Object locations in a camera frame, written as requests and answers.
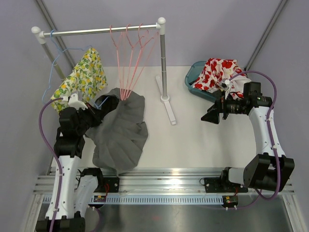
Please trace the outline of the grey garment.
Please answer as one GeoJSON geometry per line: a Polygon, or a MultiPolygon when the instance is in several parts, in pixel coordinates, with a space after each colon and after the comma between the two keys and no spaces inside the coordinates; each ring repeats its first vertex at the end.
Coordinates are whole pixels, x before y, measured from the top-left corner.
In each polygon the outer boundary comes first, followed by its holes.
{"type": "Polygon", "coordinates": [[[118,105],[107,113],[99,126],[90,128],[86,135],[95,144],[93,164],[99,168],[112,168],[119,175],[137,167],[147,141],[145,98],[132,92],[128,99],[122,101],[120,89],[114,88],[100,96],[97,104],[105,96],[118,100],[118,105]]]}

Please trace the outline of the red floral white garment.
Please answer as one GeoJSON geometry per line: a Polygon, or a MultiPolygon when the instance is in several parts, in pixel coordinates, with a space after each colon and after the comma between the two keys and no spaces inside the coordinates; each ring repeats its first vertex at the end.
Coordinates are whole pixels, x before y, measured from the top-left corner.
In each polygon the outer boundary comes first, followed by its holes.
{"type": "Polygon", "coordinates": [[[228,79],[233,83],[229,93],[232,99],[243,98],[244,84],[251,81],[243,73],[236,59],[210,58],[192,87],[209,93],[214,93],[217,90],[222,93],[218,86],[222,79],[228,79]]]}

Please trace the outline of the pink hanger of dotted skirt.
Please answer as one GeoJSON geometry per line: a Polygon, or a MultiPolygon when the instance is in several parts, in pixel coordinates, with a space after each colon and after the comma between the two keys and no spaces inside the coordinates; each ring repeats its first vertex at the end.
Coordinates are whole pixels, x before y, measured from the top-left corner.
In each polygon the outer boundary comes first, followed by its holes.
{"type": "Polygon", "coordinates": [[[118,68],[118,78],[119,78],[119,89],[120,89],[120,100],[124,100],[124,85],[123,85],[123,71],[121,71],[121,57],[122,57],[122,47],[123,47],[123,33],[120,32],[118,37],[118,41],[115,41],[113,37],[112,25],[110,25],[110,36],[112,39],[112,43],[116,49],[116,60],[117,60],[117,68],[118,68]]]}

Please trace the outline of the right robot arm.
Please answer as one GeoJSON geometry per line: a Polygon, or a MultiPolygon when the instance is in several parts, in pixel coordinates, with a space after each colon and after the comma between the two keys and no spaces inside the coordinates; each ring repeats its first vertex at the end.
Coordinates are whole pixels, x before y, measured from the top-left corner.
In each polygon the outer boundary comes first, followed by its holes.
{"type": "Polygon", "coordinates": [[[281,192],[295,168],[295,162],[287,158],[278,140],[273,122],[272,99],[261,93],[261,84],[248,82],[244,85],[243,98],[233,100],[222,96],[217,99],[202,121],[218,124],[220,114],[248,115],[253,126],[256,156],[244,168],[226,167],[218,178],[206,178],[207,192],[233,192],[236,188],[281,192]]]}

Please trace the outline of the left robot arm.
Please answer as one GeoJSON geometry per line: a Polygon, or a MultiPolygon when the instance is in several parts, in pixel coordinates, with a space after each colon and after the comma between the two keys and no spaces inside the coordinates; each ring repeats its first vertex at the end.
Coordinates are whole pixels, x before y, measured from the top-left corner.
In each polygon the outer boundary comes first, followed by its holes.
{"type": "Polygon", "coordinates": [[[99,168],[81,172],[76,185],[77,171],[84,148],[84,135],[98,126],[102,117],[91,106],[85,109],[68,107],[59,113],[56,143],[51,148],[56,161],[56,175],[45,219],[38,221],[38,232],[83,232],[85,213],[94,192],[103,190],[105,181],[99,168]]]}

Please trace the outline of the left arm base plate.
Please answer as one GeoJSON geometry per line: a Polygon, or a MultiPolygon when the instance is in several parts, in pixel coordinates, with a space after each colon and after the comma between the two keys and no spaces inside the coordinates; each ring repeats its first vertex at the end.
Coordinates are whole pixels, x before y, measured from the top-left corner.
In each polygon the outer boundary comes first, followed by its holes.
{"type": "Polygon", "coordinates": [[[104,177],[98,181],[98,187],[95,192],[98,193],[118,193],[120,179],[118,177],[104,177]]]}

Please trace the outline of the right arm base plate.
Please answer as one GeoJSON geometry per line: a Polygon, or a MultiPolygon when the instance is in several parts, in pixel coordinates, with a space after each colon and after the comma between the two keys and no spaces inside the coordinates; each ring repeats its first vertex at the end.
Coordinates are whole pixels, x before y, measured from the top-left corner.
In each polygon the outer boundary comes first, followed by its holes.
{"type": "Polygon", "coordinates": [[[247,193],[248,189],[240,184],[223,181],[219,177],[204,178],[204,187],[206,193],[247,193]]]}

